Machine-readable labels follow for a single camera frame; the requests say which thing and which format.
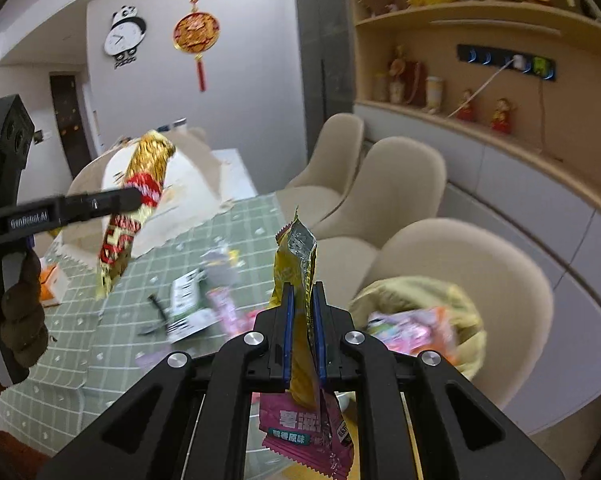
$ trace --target silver screw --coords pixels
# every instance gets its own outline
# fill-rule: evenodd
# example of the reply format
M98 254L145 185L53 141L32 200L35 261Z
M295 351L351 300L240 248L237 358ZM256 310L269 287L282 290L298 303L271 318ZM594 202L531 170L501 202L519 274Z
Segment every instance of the silver screw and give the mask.
M243 341L250 346L260 345L264 341L264 335L260 332L247 332Z
M167 364L172 368L181 368L185 366L187 363L187 355L183 354L183 352L178 352L178 354L171 354L167 358Z
M365 334L363 334L363 332L358 332L357 330L352 330L345 334L345 341L350 345L360 345L360 343L365 341Z
M441 362L441 356L437 354L437 352L433 352L431 350L425 352L421 359L423 360L423 363L429 366L436 366Z

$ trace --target shelf countertop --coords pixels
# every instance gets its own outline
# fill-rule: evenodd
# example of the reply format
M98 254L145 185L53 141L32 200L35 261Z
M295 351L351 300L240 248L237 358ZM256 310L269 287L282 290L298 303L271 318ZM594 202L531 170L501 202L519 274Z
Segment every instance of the shelf countertop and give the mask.
M357 28L405 30L443 25L514 27L548 34L601 56L601 23L569 10L525 2L454 2L360 20Z
M548 175L552 179L560 182L563 186L572 190L587 203L601 212L601 190L594 184L578 174L577 170L572 170L565 164L541 153L541 151L529 144L524 144L512 137L505 137L494 133L492 130L481 124L468 123L456 119L447 118L440 115L431 115L418 108L402 105L392 105L364 99L357 99L356 104L370 106L403 114L408 117L420 119L448 130L453 130L465 136L476 139L484 144L494 146L499 150L508 153L532 166L533 168Z

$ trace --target red tassel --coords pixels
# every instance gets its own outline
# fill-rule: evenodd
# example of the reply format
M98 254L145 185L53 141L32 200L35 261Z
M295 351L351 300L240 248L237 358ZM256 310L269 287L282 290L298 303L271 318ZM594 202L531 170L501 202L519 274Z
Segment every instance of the red tassel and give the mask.
M198 88L201 92L205 92L207 90L207 85L205 84L205 70L202 67L202 56L196 56L196 66L198 68Z

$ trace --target hand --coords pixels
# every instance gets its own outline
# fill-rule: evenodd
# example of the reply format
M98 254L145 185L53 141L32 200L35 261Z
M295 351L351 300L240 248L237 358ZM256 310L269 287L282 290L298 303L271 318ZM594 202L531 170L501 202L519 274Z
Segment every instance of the hand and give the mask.
M20 281L0 302L0 338L14 352L18 364L30 368L46 351L49 333L45 313L40 306L40 261L28 251L21 268Z

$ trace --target tablecloth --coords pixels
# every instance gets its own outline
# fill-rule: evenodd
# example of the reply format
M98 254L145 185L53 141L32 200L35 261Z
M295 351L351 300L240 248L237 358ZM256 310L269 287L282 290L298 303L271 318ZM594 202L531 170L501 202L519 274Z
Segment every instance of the tablecloth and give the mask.
M147 301L156 294L168 304L173 280L199 265L200 256L219 240L240 251L244 266L232 297L242 311L261 309L274 287L274 235L284 219L273 194L236 202L209 222L130 263L112 293L95 301L96 275L68 256L59 256L58 242L45 256L58 262L69 277L60 306L46 309L49 349L30 378L0 397L0 429L53 455L86 428L138 381L143 371L136 359L167 348L165 333L137 335L139 327L158 320ZM220 324L184 339L174 349L201 356L215 352L226 340ZM258 405L252 406L245 460L245 478L266 478L287 459L263 449L258 430Z

